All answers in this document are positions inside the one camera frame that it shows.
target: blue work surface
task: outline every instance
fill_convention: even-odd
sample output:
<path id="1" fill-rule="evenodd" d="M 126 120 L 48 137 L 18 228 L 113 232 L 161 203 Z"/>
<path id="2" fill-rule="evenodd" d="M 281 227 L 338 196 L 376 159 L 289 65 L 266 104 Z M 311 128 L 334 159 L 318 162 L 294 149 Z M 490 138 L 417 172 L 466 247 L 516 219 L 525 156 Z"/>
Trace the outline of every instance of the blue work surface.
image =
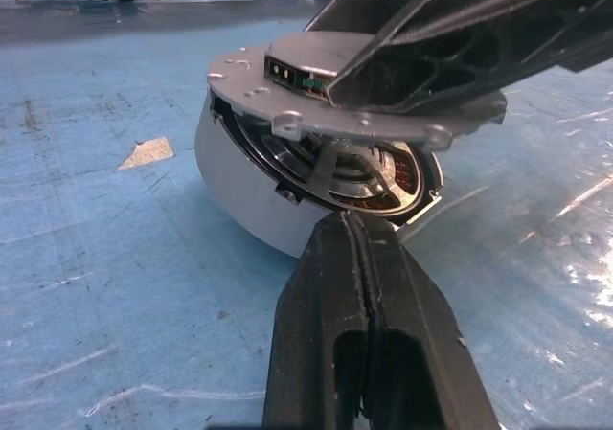
<path id="1" fill-rule="evenodd" d="M 296 261 L 210 199 L 193 136 L 207 63 L 318 7 L 0 8 L 2 430 L 260 421 Z M 442 207 L 403 231 L 509 430 L 613 422 L 612 82 L 606 63 L 511 87 L 502 125 L 441 155 Z M 118 170 L 164 137 L 172 157 Z"/>

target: scratched surface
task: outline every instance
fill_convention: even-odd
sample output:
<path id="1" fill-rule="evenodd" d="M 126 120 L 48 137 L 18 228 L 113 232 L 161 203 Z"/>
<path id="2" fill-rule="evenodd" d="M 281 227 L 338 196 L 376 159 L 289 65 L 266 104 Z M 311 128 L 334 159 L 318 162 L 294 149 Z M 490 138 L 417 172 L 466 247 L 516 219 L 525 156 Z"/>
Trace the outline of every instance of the scratched surface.
<path id="1" fill-rule="evenodd" d="M 0 429 L 260 420 L 295 261 L 209 198 L 193 135 L 206 64 L 316 9 L 0 7 Z M 511 87 L 502 126 L 441 156 L 442 211 L 406 237 L 509 430 L 613 422 L 612 82 L 608 63 Z M 172 157 L 118 170 L 160 138 Z"/>

